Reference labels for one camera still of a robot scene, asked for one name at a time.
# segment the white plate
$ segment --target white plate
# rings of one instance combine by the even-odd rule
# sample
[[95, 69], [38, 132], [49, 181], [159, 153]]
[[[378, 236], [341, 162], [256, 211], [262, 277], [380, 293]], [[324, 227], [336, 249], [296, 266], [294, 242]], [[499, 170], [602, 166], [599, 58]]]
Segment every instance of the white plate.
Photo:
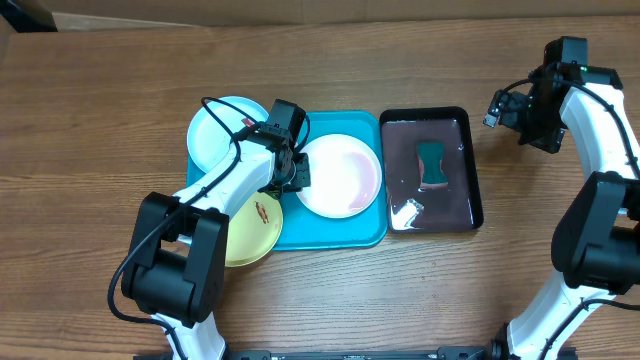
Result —
[[356, 215], [369, 207], [382, 184], [376, 154], [347, 135], [319, 137], [302, 149], [309, 155], [311, 186], [298, 198], [314, 213], [333, 219]]
[[[238, 107], [256, 121], [266, 121], [269, 117], [267, 110], [253, 100], [240, 96], [225, 96], [220, 100]], [[211, 111], [234, 133], [246, 126], [243, 122], [245, 116], [234, 109], [213, 101], [208, 105]], [[231, 138], [226, 131], [209, 115], [205, 108], [200, 108], [193, 116], [187, 131], [187, 150], [200, 170], [207, 173], [213, 169], [229, 152], [230, 141]]]

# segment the green sponge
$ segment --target green sponge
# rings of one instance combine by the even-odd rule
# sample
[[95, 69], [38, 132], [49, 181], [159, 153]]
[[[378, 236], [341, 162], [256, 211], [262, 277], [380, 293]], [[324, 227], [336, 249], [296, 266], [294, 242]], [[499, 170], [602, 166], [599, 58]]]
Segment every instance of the green sponge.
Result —
[[418, 144], [418, 165], [420, 167], [420, 187], [446, 186], [447, 176], [442, 172], [444, 146], [428, 142]]

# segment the plate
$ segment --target plate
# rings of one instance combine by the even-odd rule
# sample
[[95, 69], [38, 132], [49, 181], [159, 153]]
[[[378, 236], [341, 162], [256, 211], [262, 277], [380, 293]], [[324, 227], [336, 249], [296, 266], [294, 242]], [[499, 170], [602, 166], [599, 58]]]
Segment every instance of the plate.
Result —
[[249, 265], [268, 254], [280, 237], [282, 220], [278, 200], [253, 194], [229, 223], [225, 266]]
[[382, 168], [367, 144], [348, 135], [317, 138], [302, 149], [309, 156], [311, 186], [298, 192], [314, 213], [342, 219], [356, 215], [375, 200]]
[[[225, 96], [220, 100], [238, 107], [256, 121], [266, 121], [269, 117], [267, 110], [251, 99]], [[211, 111], [234, 133], [250, 125], [244, 115], [226, 105], [217, 102], [210, 102], [208, 105]], [[209, 115], [205, 108], [200, 108], [191, 120], [187, 131], [187, 150], [196, 166], [205, 173], [209, 172], [229, 152], [230, 141], [231, 138], [222, 126]]]

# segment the black rectangular container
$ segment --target black rectangular container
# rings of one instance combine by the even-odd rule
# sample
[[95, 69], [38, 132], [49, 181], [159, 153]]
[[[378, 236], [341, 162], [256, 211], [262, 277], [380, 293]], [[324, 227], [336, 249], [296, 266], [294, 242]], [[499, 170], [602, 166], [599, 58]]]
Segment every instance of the black rectangular container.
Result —
[[467, 231], [482, 225], [471, 127], [464, 109], [387, 110], [380, 115], [380, 132], [392, 231]]

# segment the black tray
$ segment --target black tray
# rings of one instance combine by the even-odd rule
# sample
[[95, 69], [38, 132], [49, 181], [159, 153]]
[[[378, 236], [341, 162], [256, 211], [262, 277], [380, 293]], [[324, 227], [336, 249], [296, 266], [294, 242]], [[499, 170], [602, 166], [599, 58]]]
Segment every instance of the black tray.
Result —
[[[440, 121], [431, 123], [428, 126], [419, 124], [423, 121], [434, 120], [449, 120], [449, 122]], [[385, 124], [392, 122], [396, 123], [393, 127], [390, 125], [385, 126]], [[484, 214], [471, 142], [471, 127], [469, 115], [464, 109], [459, 107], [439, 107], [387, 110], [380, 115], [380, 127], [385, 158], [384, 171], [388, 197], [387, 215], [389, 227], [392, 231], [403, 233], [465, 231], [477, 229], [482, 225]], [[457, 133], [455, 129], [459, 129], [459, 138], [457, 135], [453, 135]], [[442, 135], [445, 132], [451, 136], [443, 135], [439, 137], [438, 134]], [[459, 146], [457, 148], [452, 147], [454, 143], [458, 144], [458, 141], [461, 141], [462, 149]], [[414, 149], [418, 143], [423, 142], [441, 142], [444, 144], [441, 167], [445, 175], [447, 175], [445, 167], [460, 169], [451, 171], [453, 176], [448, 178], [447, 185], [444, 188], [440, 187], [438, 190], [422, 189], [424, 184], [421, 184], [420, 170], [418, 170], [417, 164], [418, 154]], [[462, 156], [459, 155], [457, 150], [461, 150]], [[415, 158], [415, 170], [410, 169], [410, 163], [414, 161], [411, 156]], [[411, 195], [414, 194], [414, 188], [417, 198], [424, 200], [425, 197], [429, 197], [426, 205], [422, 204], [422, 202], [415, 202], [414, 197]], [[433, 191], [429, 193], [430, 195], [418, 193], [430, 191]], [[468, 206], [468, 209], [464, 209], [466, 212], [453, 210], [454, 208], [462, 209], [462, 199], [466, 199], [467, 196], [468, 201], [464, 202]], [[404, 217], [399, 219], [399, 209], [405, 207], [402, 206], [405, 200], [408, 201], [408, 205], [414, 206], [413, 204], [416, 204], [417, 207], [414, 206], [416, 209], [422, 206], [419, 217], [414, 217], [410, 220], [411, 223], [418, 224], [416, 226], [412, 226], [409, 222], [404, 224]], [[457, 216], [458, 214], [468, 214], [470, 219], [464, 216]]]

